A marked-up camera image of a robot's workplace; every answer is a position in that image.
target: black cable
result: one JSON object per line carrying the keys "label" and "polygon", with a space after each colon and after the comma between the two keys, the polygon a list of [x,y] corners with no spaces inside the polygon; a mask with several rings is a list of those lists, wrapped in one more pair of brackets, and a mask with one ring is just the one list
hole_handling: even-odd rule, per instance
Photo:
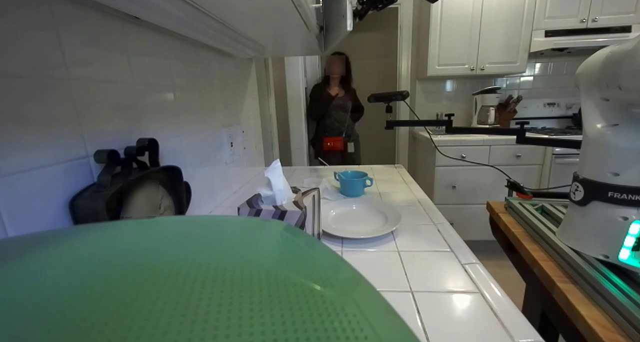
{"label": "black cable", "polygon": [[[411,108],[411,105],[409,105],[409,103],[407,103],[406,100],[403,100],[402,102],[404,102],[404,104],[409,108],[409,110],[411,110],[411,113],[415,116],[416,119],[420,119],[420,116],[418,116],[418,114],[416,114],[416,112],[413,110],[413,108]],[[508,173],[506,173],[505,171],[501,170],[499,167],[496,167],[494,165],[489,165],[489,164],[483,164],[482,162],[475,162],[475,161],[469,161],[469,160],[462,160],[461,158],[455,158],[455,157],[451,157],[449,155],[447,155],[446,153],[443,153],[442,151],[440,151],[440,149],[438,148],[438,145],[436,145],[436,142],[434,141],[434,137],[432,136],[432,132],[429,131],[428,128],[426,128],[426,126],[422,127],[426,132],[427,135],[429,135],[429,139],[431,140],[432,145],[434,146],[434,148],[436,149],[436,151],[438,151],[439,154],[441,154],[442,156],[445,156],[447,158],[450,158],[452,160],[457,160],[457,161],[462,161],[462,162],[466,162],[467,164],[471,164],[471,165],[478,165],[478,166],[484,166],[484,167],[491,167],[491,169],[494,169],[496,171],[498,171],[499,173],[503,174],[506,176],[506,178],[508,178],[509,180],[513,180],[518,182],[517,180],[515,180],[514,178],[512,178],[512,176],[509,176]],[[562,187],[568,187],[571,185],[562,185],[562,186],[554,186],[554,187],[546,187],[544,189],[530,189],[529,187],[523,187],[527,190],[533,190],[533,191],[543,191],[543,190],[555,190],[555,189],[562,189]]]}

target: blue mug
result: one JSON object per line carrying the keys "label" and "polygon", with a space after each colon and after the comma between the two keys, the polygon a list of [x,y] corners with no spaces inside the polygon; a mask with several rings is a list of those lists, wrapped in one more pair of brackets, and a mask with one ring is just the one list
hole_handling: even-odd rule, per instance
{"label": "blue mug", "polygon": [[362,196],[364,189],[373,185],[373,178],[364,171],[334,172],[333,178],[340,183],[340,193],[347,197]]}

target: drawer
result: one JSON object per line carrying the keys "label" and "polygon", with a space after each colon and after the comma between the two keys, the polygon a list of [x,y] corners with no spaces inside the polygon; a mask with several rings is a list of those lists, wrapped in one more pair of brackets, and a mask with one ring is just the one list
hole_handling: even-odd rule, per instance
{"label": "drawer", "polygon": [[[439,147],[442,153],[466,161],[489,162],[489,146],[444,146]],[[436,151],[436,166],[469,166],[464,161],[452,160]]]}
{"label": "drawer", "polygon": [[545,148],[542,146],[501,145],[491,146],[491,165],[542,165]]}
{"label": "drawer", "polygon": [[494,240],[486,205],[437,205],[463,240]]}
{"label": "drawer", "polygon": [[433,203],[463,205],[486,203],[489,196],[499,194],[504,183],[495,183],[491,167],[436,167]]}
{"label": "drawer", "polygon": [[[514,180],[529,187],[537,189],[540,187],[540,174],[542,173],[541,165],[534,166],[498,166],[500,170],[505,171]],[[491,194],[487,196],[487,201],[503,201],[507,196],[507,183],[505,175],[499,171],[493,170],[493,181],[491,182]]]}

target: upper cabinet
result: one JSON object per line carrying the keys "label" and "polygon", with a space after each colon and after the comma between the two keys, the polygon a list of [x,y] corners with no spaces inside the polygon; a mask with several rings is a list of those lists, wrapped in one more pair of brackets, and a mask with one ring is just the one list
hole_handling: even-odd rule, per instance
{"label": "upper cabinet", "polygon": [[418,77],[524,72],[535,2],[418,1]]}
{"label": "upper cabinet", "polygon": [[95,1],[238,57],[318,55],[353,27],[352,0]]}
{"label": "upper cabinet", "polygon": [[640,0],[537,0],[535,30],[640,23]]}

